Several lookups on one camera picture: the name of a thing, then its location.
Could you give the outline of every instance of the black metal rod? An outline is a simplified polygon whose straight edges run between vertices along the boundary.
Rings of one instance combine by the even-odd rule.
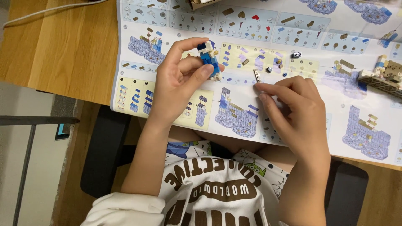
[[[12,226],[18,225],[18,218],[20,216],[21,203],[22,203],[23,194],[24,194],[25,179],[27,178],[28,164],[29,164],[29,158],[31,156],[31,150],[32,150],[32,144],[33,144],[33,138],[35,136],[35,130],[36,130],[36,125],[31,125],[31,132],[29,133],[27,152],[25,153],[23,172],[21,174],[20,187],[18,189],[17,204],[15,206],[14,221],[12,222]]]
[[[76,124],[74,117],[0,115],[0,125]]]

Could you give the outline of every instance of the fingernail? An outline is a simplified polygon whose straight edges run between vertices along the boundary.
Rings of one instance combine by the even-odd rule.
[[[266,95],[265,93],[261,93],[261,94],[259,95],[259,97],[260,97],[260,100],[261,100],[262,102],[264,102],[264,101],[267,99],[267,95]]]
[[[206,64],[203,68],[203,73],[210,75],[210,74],[212,74],[213,70],[214,70],[214,66],[212,64]]]

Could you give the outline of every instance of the instruction sheet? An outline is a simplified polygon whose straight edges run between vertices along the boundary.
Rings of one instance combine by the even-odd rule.
[[[175,125],[284,146],[253,88],[253,70],[269,84],[284,73],[300,75],[315,82],[325,101],[331,154],[402,166],[402,99],[357,80],[380,55],[402,63],[400,4],[224,0],[192,11],[188,0],[117,0],[111,109],[148,117],[158,66],[172,44],[208,37],[226,66],[223,80],[206,81]],[[294,52],[302,57],[291,58]],[[193,49],[187,56],[199,54]]]

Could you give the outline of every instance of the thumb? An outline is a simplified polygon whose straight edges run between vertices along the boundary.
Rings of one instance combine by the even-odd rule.
[[[209,78],[213,73],[212,64],[205,64],[198,68],[191,77],[182,85],[183,92],[189,97]]]
[[[264,105],[265,112],[271,120],[272,125],[274,126],[275,130],[278,131],[282,139],[285,138],[287,134],[290,135],[290,133],[292,132],[292,126],[279,110],[278,106],[275,103],[275,100],[266,93],[261,93],[259,97]]]

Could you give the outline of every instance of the chair armrest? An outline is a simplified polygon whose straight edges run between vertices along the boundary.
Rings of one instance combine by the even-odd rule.
[[[81,189],[99,198],[110,193],[131,116],[102,105],[89,143]]]
[[[325,192],[327,226],[356,226],[369,176],[366,171],[341,161],[331,163]]]

